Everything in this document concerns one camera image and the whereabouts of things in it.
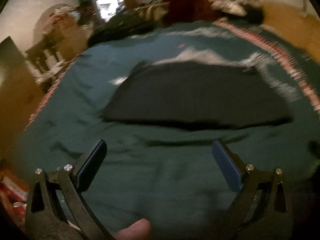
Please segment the person's thumb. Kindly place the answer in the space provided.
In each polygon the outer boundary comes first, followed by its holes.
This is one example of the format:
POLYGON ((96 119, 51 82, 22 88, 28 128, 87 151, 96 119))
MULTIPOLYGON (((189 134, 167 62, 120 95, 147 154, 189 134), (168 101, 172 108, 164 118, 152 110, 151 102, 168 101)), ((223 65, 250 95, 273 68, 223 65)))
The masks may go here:
POLYGON ((145 240, 149 239, 151 235, 151 224, 143 218, 131 226, 124 228, 113 234, 114 239, 119 240, 145 240))

